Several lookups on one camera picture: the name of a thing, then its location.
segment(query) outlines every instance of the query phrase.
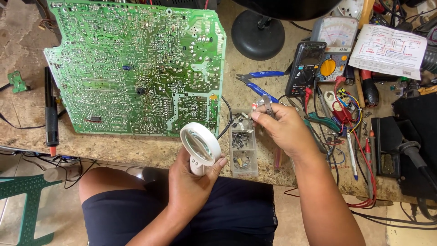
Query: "green circuit board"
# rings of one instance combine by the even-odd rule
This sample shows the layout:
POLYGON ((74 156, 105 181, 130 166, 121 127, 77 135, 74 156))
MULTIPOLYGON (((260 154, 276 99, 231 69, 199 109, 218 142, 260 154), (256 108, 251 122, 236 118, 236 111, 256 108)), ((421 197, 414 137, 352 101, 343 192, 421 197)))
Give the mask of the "green circuit board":
POLYGON ((215 11, 48 0, 62 44, 45 57, 74 130, 218 135, 226 34, 215 11))

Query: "blue pliers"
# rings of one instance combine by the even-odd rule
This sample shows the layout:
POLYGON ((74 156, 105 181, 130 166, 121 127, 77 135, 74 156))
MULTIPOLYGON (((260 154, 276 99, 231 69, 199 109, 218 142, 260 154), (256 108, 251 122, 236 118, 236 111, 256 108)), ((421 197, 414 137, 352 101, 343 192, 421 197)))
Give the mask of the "blue pliers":
POLYGON ((265 92, 261 87, 258 85, 250 82, 249 79, 251 78, 264 78, 264 77, 280 77, 284 76, 284 72, 280 71, 262 71, 262 72, 255 72, 255 73, 249 73, 249 74, 236 74, 237 79, 243 81, 247 87, 251 88, 254 92, 256 92, 258 95, 263 96, 267 95, 271 102, 279 103, 279 101, 273 97, 272 95, 265 92))

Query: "magnifying lens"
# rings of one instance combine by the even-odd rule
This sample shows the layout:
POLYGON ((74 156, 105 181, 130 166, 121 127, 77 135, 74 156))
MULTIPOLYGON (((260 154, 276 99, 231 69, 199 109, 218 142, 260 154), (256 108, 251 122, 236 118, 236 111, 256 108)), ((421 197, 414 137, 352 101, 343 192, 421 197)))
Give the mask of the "magnifying lens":
POLYGON ((219 142, 205 126, 191 122, 180 130, 182 144, 190 153, 190 169, 194 175, 203 176, 222 155, 219 142))

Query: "paper schematic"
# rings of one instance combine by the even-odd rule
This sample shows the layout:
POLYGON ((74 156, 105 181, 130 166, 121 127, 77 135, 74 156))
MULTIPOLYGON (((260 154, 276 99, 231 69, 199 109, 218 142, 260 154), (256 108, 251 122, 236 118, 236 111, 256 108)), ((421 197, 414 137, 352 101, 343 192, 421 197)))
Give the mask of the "paper schematic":
POLYGON ((349 65, 420 80, 427 39, 380 25, 364 25, 349 65))

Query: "green plastic stool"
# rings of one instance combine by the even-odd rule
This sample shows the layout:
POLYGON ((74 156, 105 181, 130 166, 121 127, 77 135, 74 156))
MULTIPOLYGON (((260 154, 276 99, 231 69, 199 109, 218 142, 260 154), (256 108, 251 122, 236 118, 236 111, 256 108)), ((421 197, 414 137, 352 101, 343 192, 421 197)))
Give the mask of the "green plastic stool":
POLYGON ((53 233, 34 239, 41 190, 62 181, 47 182, 43 175, 26 177, 0 177, 0 200, 26 193, 17 246, 41 246, 53 240, 53 233))

